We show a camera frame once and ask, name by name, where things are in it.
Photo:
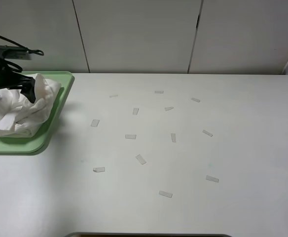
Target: white table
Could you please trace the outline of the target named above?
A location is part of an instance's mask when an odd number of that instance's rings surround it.
[[[47,149],[0,156],[0,237],[288,237],[288,76],[74,76]]]

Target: small white paper piece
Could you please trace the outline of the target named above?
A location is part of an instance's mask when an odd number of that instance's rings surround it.
[[[173,194],[168,193],[168,192],[164,192],[164,191],[159,191],[159,195],[165,196],[165,197],[168,197],[168,198],[172,198],[172,196],[173,196]]]
[[[174,107],[166,107],[165,111],[172,110]]]
[[[139,112],[139,108],[134,108],[133,109],[133,115],[138,115]]]
[[[213,181],[213,182],[217,182],[217,183],[218,183],[218,179],[217,179],[217,178],[211,177],[211,176],[209,176],[209,175],[207,175],[206,180],[209,180],[209,181]]]
[[[91,122],[91,126],[92,126],[92,127],[97,127],[98,124],[99,124],[99,121],[100,121],[100,120],[98,120],[98,119],[94,119],[94,120]]]
[[[125,139],[136,139],[136,135],[125,135]]]
[[[96,173],[104,172],[104,171],[105,171],[104,167],[94,168],[94,172],[96,172]]]
[[[136,159],[138,159],[139,163],[146,164],[146,161],[144,160],[144,158],[141,155],[137,155]]]
[[[205,134],[207,134],[207,135],[209,135],[210,137],[212,137],[212,136],[213,136],[213,134],[209,133],[209,132],[208,132],[208,131],[206,131],[206,130],[203,130],[202,132],[203,132],[203,133],[205,133]]]
[[[176,134],[175,133],[172,133],[172,141],[176,142]]]
[[[196,99],[196,98],[191,98],[193,101],[195,102],[200,102],[200,100]]]

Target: white cloth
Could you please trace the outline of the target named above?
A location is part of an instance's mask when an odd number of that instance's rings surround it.
[[[20,90],[0,90],[0,136],[32,137],[50,116],[61,84],[41,74],[28,76],[36,80],[34,104]]]

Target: black cable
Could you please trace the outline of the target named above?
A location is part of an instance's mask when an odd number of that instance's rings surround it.
[[[13,72],[16,72],[16,73],[21,73],[22,72],[22,67],[20,67],[18,64],[15,64],[13,62],[10,62],[10,61],[6,61],[4,60],[8,65],[11,65],[13,66],[14,68],[12,67],[9,67]]]
[[[44,52],[43,52],[42,50],[38,50],[38,49],[31,50],[31,49],[28,49],[27,47],[25,47],[25,46],[23,46],[23,45],[15,42],[15,41],[12,41],[12,40],[10,40],[10,39],[7,39],[7,38],[5,38],[5,37],[3,37],[3,36],[0,36],[0,39],[1,39],[1,40],[4,40],[4,41],[7,41],[7,42],[9,42],[9,43],[12,43],[12,44],[14,44],[14,45],[16,45],[16,46],[19,46],[19,47],[27,50],[29,53],[33,53],[33,54],[40,55],[40,56],[43,56],[43,55],[44,55]]]

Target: green tray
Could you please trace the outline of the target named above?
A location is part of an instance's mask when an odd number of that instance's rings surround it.
[[[44,124],[42,124],[38,132],[33,137],[0,137],[0,154],[11,153],[30,155],[31,153],[38,151],[44,145],[47,145],[50,141],[52,125],[60,115],[66,98],[70,92],[74,77],[70,72],[23,72],[25,75],[35,73],[41,73],[45,78],[55,80],[62,84],[55,99],[50,117]]]

